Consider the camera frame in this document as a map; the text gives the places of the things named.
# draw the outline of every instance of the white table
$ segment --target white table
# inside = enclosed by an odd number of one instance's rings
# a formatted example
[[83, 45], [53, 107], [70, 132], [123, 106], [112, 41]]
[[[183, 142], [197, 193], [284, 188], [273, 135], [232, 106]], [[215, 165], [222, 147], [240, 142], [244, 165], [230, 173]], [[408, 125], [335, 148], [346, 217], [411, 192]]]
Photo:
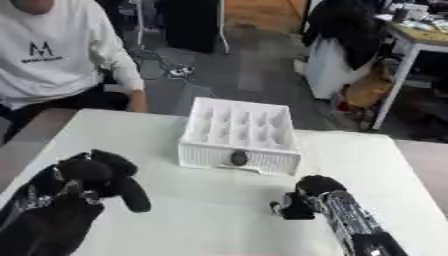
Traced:
[[[300, 177], [178, 167], [176, 144], [184, 125], [181, 117], [81, 111], [10, 184], [0, 205], [43, 167], [98, 148], [138, 164], [138, 181], [154, 209], [132, 214], [118, 198], [106, 201], [106, 212], [75, 255], [342, 256], [320, 216], [284, 221], [270, 214], [269, 201]], [[448, 224], [392, 140], [305, 131], [297, 132], [297, 140], [303, 150], [300, 176], [340, 180], [410, 256], [445, 255]]]
[[395, 98], [398, 95], [401, 87], [403, 86], [409, 71], [412, 68], [418, 54], [421, 51], [448, 53], [448, 42], [439, 42], [431, 40], [420, 40], [413, 38], [411, 35], [397, 29], [391, 24], [388, 24], [388, 31], [398, 41], [404, 43], [407, 46], [405, 56], [402, 59], [397, 72], [395, 74], [393, 87], [388, 94], [386, 100], [382, 104], [378, 116], [372, 126], [374, 130], [379, 130], [384, 122], [387, 114], [389, 113]]

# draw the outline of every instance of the round knob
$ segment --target round knob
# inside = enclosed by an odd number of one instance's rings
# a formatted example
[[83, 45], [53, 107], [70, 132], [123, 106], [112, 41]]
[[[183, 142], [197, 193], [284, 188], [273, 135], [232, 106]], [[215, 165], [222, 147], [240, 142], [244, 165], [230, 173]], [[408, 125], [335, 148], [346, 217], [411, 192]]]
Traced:
[[230, 162], [235, 166], [244, 166], [249, 162], [246, 152], [237, 150], [230, 155]]

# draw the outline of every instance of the white sweatshirt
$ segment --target white sweatshirt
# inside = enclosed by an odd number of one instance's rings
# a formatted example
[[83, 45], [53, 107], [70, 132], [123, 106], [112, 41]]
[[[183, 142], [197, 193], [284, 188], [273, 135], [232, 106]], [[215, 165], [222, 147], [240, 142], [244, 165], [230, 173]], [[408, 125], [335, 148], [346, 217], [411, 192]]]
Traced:
[[94, 0], [55, 0], [42, 15], [0, 0], [1, 104], [18, 109], [78, 94], [101, 82], [98, 66], [143, 90], [135, 63]]

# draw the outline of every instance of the white container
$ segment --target white container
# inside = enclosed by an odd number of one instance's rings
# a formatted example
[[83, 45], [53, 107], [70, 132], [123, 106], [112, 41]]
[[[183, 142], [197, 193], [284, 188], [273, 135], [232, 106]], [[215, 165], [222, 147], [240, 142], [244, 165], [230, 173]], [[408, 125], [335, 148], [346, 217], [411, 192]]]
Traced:
[[287, 106], [196, 98], [179, 164], [294, 175], [300, 154], [293, 130]]
[[358, 81], [370, 71], [372, 60], [353, 70], [345, 60], [345, 50], [336, 39], [317, 38], [311, 45], [305, 76], [314, 98], [330, 99], [345, 84]]

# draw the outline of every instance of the egg tray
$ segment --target egg tray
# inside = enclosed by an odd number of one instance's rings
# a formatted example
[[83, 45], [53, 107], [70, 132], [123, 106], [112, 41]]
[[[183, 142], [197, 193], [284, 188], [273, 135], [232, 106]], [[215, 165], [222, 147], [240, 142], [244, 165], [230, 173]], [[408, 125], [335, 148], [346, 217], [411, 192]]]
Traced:
[[[273, 161], [285, 157], [292, 159], [288, 170], [273, 170], [284, 168]], [[293, 174], [299, 158], [289, 108], [280, 105], [196, 98], [179, 143], [180, 164], [187, 167]]]

